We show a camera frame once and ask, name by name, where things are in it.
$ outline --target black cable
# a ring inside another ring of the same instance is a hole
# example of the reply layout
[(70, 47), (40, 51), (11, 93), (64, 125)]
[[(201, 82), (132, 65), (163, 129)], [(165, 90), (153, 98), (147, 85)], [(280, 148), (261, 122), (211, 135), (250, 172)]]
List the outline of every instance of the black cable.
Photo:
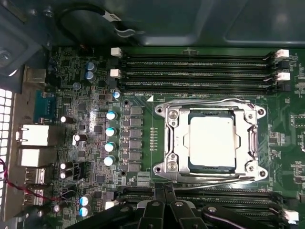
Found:
[[(84, 48), (83, 44), (81, 44), (81, 42), (77, 39), (77, 37), (73, 33), (71, 33), (68, 29), (66, 29), (62, 24), (62, 18), (64, 16), (66, 16), (68, 13), (78, 10), (86, 10), (86, 11), (94, 12), (101, 16), (104, 16), (106, 14), (106, 11), (98, 6), (89, 3), (73, 3), (73, 4), (61, 6), (60, 9), (57, 9), (54, 12), (55, 24), (58, 30), (60, 30), (65, 37), (67, 37), (68, 39), (72, 40), (73, 42)], [(126, 26), (123, 25), (122, 21), (112, 21), (111, 24), (113, 24), (114, 28), (119, 31), (125, 31), (128, 29)], [(131, 45), (139, 45), (134, 38), (128, 37), (125, 39)]]

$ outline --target cpu socket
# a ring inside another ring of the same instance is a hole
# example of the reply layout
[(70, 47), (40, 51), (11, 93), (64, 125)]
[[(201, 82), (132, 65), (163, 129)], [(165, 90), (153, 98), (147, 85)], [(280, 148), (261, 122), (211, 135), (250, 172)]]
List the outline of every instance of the cpu socket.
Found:
[(266, 110), (248, 100), (172, 100), (164, 118), (164, 161), (156, 175), (179, 183), (215, 183), (268, 176), (259, 166), (257, 120)]

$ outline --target red wire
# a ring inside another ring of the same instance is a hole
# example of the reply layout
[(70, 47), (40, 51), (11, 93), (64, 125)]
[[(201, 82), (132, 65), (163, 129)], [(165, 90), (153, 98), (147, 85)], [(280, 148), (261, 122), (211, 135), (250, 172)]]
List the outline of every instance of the red wire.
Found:
[(17, 190), (23, 191), (26, 194), (31, 194), (31, 195), (36, 196), (38, 198), (42, 198), (44, 200), (49, 200), (49, 201), (61, 200), (61, 197), (48, 198), (48, 197), (45, 197), (43, 195), (37, 194), (37, 193), (33, 192), (32, 190), (27, 189), (26, 187), (21, 187), (21, 186), (15, 185), (14, 183), (9, 181), (9, 179), (8, 179), (8, 169), (7, 169), (6, 165), (5, 165), (5, 162), (1, 158), (0, 158), (0, 165), (3, 166), (3, 171), (0, 172), (0, 173), (3, 173), (4, 183), (6, 183), (8, 186), (13, 187), (13, 188), (15, 188)]

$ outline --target motherboard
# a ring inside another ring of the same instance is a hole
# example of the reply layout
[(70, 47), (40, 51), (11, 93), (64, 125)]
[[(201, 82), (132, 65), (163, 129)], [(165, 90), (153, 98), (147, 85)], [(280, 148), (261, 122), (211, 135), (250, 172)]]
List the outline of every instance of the motherboard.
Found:
[[(289, 204), (305, 227), (304, 65), (298, 49), (55, 47), (34, 114), (63, 128), (52, 180), (63, 199), (48, 224), (136, 205), (172, 181), (177, 198), (254, 219)], [(204, 195), (184, 190), (200, 184)]]

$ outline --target capacitor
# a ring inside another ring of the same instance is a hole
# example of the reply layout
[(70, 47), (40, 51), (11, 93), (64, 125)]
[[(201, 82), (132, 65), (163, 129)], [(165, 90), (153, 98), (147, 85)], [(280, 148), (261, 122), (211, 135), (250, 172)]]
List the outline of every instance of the capacitor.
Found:
[(38, 211), (37, 211), (37, 216), (38, 217), (42, 217), (45, 216), (47, 214), (49, 214), (51, 212), (52, 208), (51, 206), (42, 206)]
[(108, 120), (115, 120), (118, 117), (118, 114), (114, 111), (109, 111), (106, 115)]
[(91, 82), (91, 83), (96, 81), (96, 76), (93, 74), (93, 72), (86, 72), (85, 78), (86, 78), (86, 80), (89, 80), (89, 82)]
[(74, 123), (74, 119), (71, 117), (68, 117), (68, 116), (62, 116), (61, 122), (66, 123), (66, 124), (72, 124), (72, 123)]
[(61, 210), (63, 210), (64, 208), (66, 208), (68, 206), (68, 202), (63, 200), (62, 202), (59, 202), (57, 205), (55, 205), (53, 207), (53, 211), (58, 213), (60, 212)]
[(106, 166), (112, 166), (115, 163), (115, 161), (116, 161), (115, 156), (110, 155), (110, 156), (105, 157), (104, 164)]
[(73, 172), (72, 172), (72, 170), (70, 170), (70, 169), (68, 169), (68, 170), (66, 170), (66, 171), (63, 171), (63, 172), (61, 172), (61, 174), (60, 174), (60, 178), (61, 178), (61, 179), (66, 179), (66, 178), (72, 177), (72, 176), (73, 176)]
[(68, 169), (68, 168), (73, 168), (74, 164), (71, 161), (61, 163), (61, 169)]
[(74, 135), (74, 140), (77, 142), (83, 142), (87, 140), (87, 136), (86, 135)]
[(72, 85), (73, 90), (78, 91), (81, 88), (81, 84), (79, 82), (75, 82)]
[(86, 217), (89, 215), (91, 207), (89, 205), (80, 208), (80, 216)]
[(92, 62), (88, 62), (87, 64), (86, 64), (86, 69), (88, 70), (88, 71), (91, 71), (91, 72), (96, 72), (96, 66), (95, 66), (95, 64), (94, 63), (92, 63)]
[(119, 91), (115, 91), (114, 93), (112, 93), (112, 95), (115, 100), (120, 100), (120, 98), (121, 98), (121, 92), (119, 92)]
[(108, 142), (105, 144), (104, 148), (107, 152), (112, 152), (116, 148), (116, 145), (114, 142)]
[(87, 206), (91, 202), (91, 196), (89, 194), (85, 194), (83, 197), (80, 199), (80, 205), (82, 206)]
[(105, 130), (105, 134), (108, 136), (108, 137), (112, 137), (112, 136), (115, 136), (116, 135), (116, 129), (113, 128), (113, 127), (108, 127), (106, 130)]

